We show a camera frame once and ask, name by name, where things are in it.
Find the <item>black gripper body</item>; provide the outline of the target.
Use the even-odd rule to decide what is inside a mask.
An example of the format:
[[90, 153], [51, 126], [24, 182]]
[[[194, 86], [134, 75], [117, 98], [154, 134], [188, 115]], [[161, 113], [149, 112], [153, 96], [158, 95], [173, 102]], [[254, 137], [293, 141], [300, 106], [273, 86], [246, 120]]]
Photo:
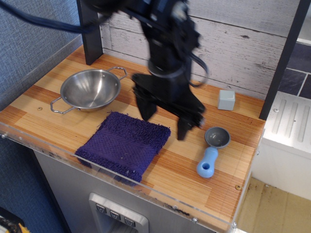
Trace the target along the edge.
[[136, 73], [132, 76], [134, 93], [149, 96], [153, 103], [179, 118], [190, 118], [194, 126], [204, 123], [204, 105], [191, 92], [189, 82], [183, 74], [162, 78]]

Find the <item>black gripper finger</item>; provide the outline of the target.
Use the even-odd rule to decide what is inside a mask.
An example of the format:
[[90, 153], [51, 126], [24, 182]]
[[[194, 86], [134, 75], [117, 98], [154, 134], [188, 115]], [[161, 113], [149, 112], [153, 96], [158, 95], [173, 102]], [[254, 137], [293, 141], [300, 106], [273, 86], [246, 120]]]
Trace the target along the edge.
[[157, 111], [157, 106], [151, 97], [137, 93], [135, 95], [140, 115], [144, 121], [148, 121]]
[[177, 140], [184, 140], [187, 132], [193, 128], [190, 118], [181, 117], [177, 123]]

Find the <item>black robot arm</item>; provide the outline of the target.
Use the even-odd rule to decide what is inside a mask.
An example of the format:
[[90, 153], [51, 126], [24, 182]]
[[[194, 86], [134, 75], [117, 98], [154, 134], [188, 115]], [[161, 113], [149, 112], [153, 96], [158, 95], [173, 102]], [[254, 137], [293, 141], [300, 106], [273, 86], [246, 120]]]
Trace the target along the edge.
[[203, 124], [205, 107], [191, 92], [191, 65], [204, 70], [207, 65], [193, 50], [199, 46], [199, 33], [188, 14], [184, 0], [87, 0], [86, 5], [109, 19], [122, 11], [140, 22], [148, 41], [149, 74], [132, 76], [137, 107], [143, 120], [149, 120], [158, 107], [176, 115], [177, 138]]

